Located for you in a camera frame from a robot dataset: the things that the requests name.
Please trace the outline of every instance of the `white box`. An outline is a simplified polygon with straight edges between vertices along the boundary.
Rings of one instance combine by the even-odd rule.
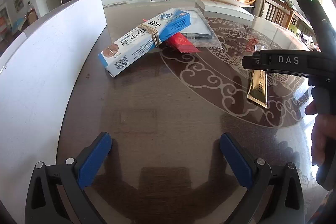
[[[204,10],[253,21],[254,16],[245,9],[213,0],[196,0],[196,3]]]
[[[145,25],[155,28],[163,42],[190,25],[190,15],[172,8],[146,21]],[[136,27],[103,50],[98,57],[105,69],[114,77],[135,60],[154,48],[152,35]]]

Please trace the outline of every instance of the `round table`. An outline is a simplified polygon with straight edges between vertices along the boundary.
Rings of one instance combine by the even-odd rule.
[[[224,222],[246,189],[223,158],[218,139],[231,132],[254,157],[295,163],[306,221],[326,195],[311,166],[314,117],[308,80],[268,75],[268,108],[246,98],[251,71],[241,58],[256,42],[267,48],[307,49],[290,31],[255,17],[251,26],[207,17],[223,50],[182,54],[162,44],[115,78],[98,53],[168,5],[105,9],[105,28],[73,88],[59,138],[57,162],[76,156],[105,131],[113,147],[85,192],[107,223]],[[132,11],[131,17],[119,17]]]

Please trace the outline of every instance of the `human hand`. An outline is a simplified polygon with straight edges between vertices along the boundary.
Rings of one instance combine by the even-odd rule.
[[[316,105],[312,101],[305,109],[306,115],[317,113]],[[327,137],[336,140],[336,116],[327,114],[318,114],[315,117],[315,124],[311,132],[311,164],[321,166],[325,160],[324,149]]]

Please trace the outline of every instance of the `screw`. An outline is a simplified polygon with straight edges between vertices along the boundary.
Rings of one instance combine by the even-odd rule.
[[[70,165],[70,164],[73,164],[75,162],[75,159],[74,158],[68,158],[65,163]]]
[[[287,163],[287,166],[288,166],[289,169],[294,169],[295,168],[295,165],[292,162]]]
[[[41,161],[39,161],[36,165],[35,165],[35,167],[36,168],[41,168],[43,166],[43,162],[41,162]]]
[[[262,158],[258,158],[258,159],[257,159],[257,163],[258,163],[259,165],[264,165],[264,164],[265,164],[265,160],[262,159]]]

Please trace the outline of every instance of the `blue gripper pad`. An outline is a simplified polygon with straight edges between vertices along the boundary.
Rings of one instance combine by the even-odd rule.
[[[235,174],[239,184],[248,190],[253,184],[252,170],[229,136],[224,133],[220,137],[220,149]]]
[[[98,140],[97,144],[92,148],[78,170],[77,183],[81,189],[92,184],[111,147],[111,136],[108,133],[103,133],[101,139]]]

